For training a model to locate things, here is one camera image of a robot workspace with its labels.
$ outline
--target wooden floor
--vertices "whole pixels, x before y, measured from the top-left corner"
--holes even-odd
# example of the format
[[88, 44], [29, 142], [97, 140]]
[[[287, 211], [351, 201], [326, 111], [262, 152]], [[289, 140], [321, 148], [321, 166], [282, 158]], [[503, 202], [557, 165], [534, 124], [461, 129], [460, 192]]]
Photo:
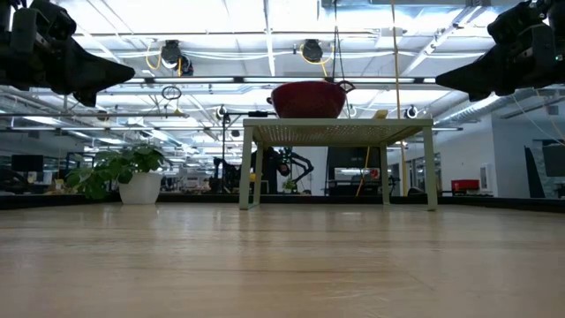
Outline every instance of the wooden floor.
[[2, 317], [565, 317], [565, 215], [98, 205], [0, 212]]

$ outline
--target white planter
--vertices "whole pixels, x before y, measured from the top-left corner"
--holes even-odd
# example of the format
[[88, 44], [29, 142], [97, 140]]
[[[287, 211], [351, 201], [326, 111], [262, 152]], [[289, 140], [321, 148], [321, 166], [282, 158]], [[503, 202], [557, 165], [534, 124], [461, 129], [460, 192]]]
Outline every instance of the white planter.
[[120, 184], [124, 204], [155, 204], [161, 190], [162, 176], [157, 173], [134, 173], [129, 184]]

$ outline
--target red box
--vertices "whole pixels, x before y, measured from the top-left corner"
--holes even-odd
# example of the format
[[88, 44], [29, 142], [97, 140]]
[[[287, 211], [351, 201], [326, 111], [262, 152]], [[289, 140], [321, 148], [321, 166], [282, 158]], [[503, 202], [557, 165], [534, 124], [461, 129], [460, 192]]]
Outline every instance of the red box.
[[451, 180], [451, 191], [466, 191], [478, 189], [480, 189], [478, 180]]

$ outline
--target potted plant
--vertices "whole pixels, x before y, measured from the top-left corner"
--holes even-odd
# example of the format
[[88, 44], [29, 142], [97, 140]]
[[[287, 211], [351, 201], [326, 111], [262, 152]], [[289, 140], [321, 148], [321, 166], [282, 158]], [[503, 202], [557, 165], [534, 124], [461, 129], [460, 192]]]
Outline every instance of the potted plant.
[[297, 184], [291, 178], [287, 178], [286, 181], [282, 182], [282, 191], [284, 193], [292, 193], [292, 190], [296, 189], [296, 187]]
[[156, 147], [139, 145], [121, 152], [99, 152], [94, 161], [97, 164], [93, 168], [73, 170], [68, 175], [68, 186], [84, 193], [87, 198], [102, 199], [107, 194], [107, 183], [116, 181], [124, 204], [154, 204], [157, 201], [162, 176], [151, 171], [161, 168], [165, 157]]

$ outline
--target white table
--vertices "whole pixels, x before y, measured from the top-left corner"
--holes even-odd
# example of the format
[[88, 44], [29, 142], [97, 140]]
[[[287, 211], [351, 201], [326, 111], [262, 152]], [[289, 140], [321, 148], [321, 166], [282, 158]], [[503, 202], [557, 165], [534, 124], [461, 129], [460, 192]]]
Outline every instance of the white table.
[[[239, 181], [239, 209], [260, 204], [263, 149], [268, 147], [379, 147], [382, 199], [388, 193], [387, 146], [416, 133], [424, 134], [428, 209], [438, 205], [432, 139], [432, 119], [244, 119], [244, 150]], [[253, 204], [249, 204], [252, 142], [257, 143]]]

